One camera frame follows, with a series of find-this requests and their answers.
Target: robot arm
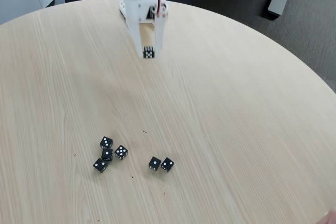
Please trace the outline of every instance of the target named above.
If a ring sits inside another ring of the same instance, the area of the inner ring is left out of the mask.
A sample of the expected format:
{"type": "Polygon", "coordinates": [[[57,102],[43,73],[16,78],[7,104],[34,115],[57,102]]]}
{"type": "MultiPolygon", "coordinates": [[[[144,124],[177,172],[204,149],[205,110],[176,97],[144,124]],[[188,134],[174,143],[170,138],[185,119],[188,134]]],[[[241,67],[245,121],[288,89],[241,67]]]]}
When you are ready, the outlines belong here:
{"type": "Polygon", "coordinates": [[[119,8],[126,19],[139,57],[158,57],[162,49],[163,29],[168,16],[168,4],[166,0],[122,0],[119,8]],[[152,24],[155,28],[154,46],[142,46],[140,24],[146,23],[152,24]]]}

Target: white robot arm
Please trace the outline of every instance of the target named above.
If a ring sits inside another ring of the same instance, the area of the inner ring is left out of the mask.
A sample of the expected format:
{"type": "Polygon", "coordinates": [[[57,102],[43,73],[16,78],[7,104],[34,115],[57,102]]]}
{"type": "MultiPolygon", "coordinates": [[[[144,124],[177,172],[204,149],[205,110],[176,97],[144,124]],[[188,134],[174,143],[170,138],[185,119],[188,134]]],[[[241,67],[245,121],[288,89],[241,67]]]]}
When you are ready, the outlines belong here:
{"type": "Polygon", "coordinates": [[[138,55],[146,59],[157,58],[162,48],[163,28],[168,16],[166,0],[122,0],[119,8],[126,19],[138,55]],[[141,23],[153,24],[155,27],[154,47],[152,45],[142,47],[141,23]]]}

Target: dark gray floor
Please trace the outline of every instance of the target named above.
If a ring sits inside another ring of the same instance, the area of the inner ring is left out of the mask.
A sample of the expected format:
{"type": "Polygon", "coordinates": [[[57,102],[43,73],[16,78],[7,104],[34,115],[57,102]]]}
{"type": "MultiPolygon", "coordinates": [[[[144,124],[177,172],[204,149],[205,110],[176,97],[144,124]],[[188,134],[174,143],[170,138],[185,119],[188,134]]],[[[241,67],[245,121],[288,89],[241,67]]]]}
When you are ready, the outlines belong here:
{"type": "Polygon", "coordinates": [[[336,92],[336,0],[289,0],[282,16],[263,18],[270,0],[194,0],[273,39],[336,92]]]}

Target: wooden table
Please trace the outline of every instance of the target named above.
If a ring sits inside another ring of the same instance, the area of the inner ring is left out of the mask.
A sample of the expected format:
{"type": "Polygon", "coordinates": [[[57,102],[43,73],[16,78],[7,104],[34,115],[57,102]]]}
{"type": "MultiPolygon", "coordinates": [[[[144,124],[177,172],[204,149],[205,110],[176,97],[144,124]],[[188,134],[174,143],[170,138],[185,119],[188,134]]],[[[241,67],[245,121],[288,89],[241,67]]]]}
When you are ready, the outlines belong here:
{"type": "Polygon", "coordinates": [[[336,206],[336,95],[311,69],[176,3],[161,58],[140,59],[118,1],[0,26],[0,223],[315,223],[336,206]],[[103,136],[129,154],[99,174],[103,136]]]}

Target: light wood tabletop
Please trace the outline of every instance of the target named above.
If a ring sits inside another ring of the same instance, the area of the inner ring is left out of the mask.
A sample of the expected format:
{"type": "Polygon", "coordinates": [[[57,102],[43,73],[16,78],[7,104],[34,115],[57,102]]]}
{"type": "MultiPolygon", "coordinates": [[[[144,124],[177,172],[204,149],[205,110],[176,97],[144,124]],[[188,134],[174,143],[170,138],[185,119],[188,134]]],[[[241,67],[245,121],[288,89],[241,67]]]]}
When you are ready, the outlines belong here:
{"type": "Polygon", "coordinates": [[[177,3],[161,57],[140,59],[118,2],[0,26],[1,223],[298,224],[336,206],[336,95],[311,69],[177,3]],[[129,154],[100,174],[103,136],[129,154]]]}

